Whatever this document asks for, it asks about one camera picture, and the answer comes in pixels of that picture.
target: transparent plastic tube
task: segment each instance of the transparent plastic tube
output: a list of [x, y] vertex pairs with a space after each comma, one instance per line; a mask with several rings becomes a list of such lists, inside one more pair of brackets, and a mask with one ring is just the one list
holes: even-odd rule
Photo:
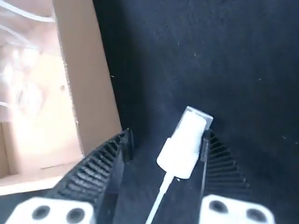
[[0, 6], [7, 9], [7, 10], [9, 10], [9, 11], [12, 11], [14, 13], [17, 13], [17, 14], [21, 15], [21, 16], [24, 16], [28, 19], [32, 19], [32, 20], [39, 21], [39, 22], [55, 22], [52, 17], [43, 17], [43, 16], [39, 16], [39, 15], [35, 15], [35, 14], [32, 14], [32, 13], [26, 12], [26, 11], [16, 7], [16, 6], [8, 4], [7, 2], [5, 2], [3, 0], [0, 0]]
[[11, 35], [15, 36], [16, 38], [18, 38], [20, 41], [26, 43], [26, 44], [30, 44], [30, 41], [28, 39], [26, 39], [23, 35], [13, 31], [12, 29], [6, 27], [6, 26], [3, 26], [0, 24], [0, 29], [10, 33]]

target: ribbed gripper pad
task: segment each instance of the ribbed gripper pad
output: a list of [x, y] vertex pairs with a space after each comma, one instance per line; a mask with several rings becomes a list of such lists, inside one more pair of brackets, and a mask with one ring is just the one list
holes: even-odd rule
[[231, 151], [213, 132], [210, 132], [210, 149], [206, 164], [204, 196], [216, 194], [251, 201], [249, 183], [241, 172]]
[[86, 156], [47, 193], [46, 197], [101, 205], [109, 184], [114, 161], [120, 151], [125, 157], [130, 156], [132, 144], [130, 130], [114, 136]]

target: clear plastic wrap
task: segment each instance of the clear plastic wrap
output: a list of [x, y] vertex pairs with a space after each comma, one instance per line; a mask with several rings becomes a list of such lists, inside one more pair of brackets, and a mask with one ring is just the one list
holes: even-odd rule
[[36, 73], [55, 57], [61, 60], [51, 0], [0, 0], [0, 122], [40, 112], [46, 84]]

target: white plastic part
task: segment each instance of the white plastic part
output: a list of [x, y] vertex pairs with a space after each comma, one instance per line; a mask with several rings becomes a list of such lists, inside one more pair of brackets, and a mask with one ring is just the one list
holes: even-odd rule
[[54, 19], [52, 17], [43, 17], [43, 16], [39, 16], [39, 15], [35, 15], [35, 14], [32, 14], [32, 13], [29, 13], [29, 12], [26, 12], [16, 6], [13, 6], [3, 0], [0, 0], [0, 6], [9, 10], [9, 11], [12, 11], [14, 13], [17, 13], [21, 16], [24, 16], [28, 19], [32, 19], [32, 20], [35, 20], [35, 21], [39, 21], [39, 22], [55, 22]]
[[275, 224], [272, 212], [255, 203], [227, 197], [208, 195], [203, 197], [199, 224]]
[[6, 224], [95, 224], [89, 203], [33, 197], [19, 204]]
[[201, 138], [206, 127], [206, 120], [186, 111], [179, 126], [165, 142], [157, 164], [165, 172], [175, 177], [188, 179], [199, 157]]
[[213, 117], [187, 107], [175, 132], [168, 138], [157, 158], [166, 172], [159, 194], [145, 224], [151, 224], [156, 211], [174, 177], [188, 179], [199, 157], [202, 135], [209, 129]]

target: black felt surface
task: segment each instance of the black felt surface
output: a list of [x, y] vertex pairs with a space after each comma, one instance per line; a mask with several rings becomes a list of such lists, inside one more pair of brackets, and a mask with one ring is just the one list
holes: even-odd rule
[[[299, 3], [94, 1], [122, 125], [137, 145], [114, 223], [145, 222], [164, 175], [155, 159], [187, 105], [214, 116], [256, 202], [277, 223], [299, 223]], [[200, 179], [198, 165], [175, 180], [154, 223], [196, 223]]]

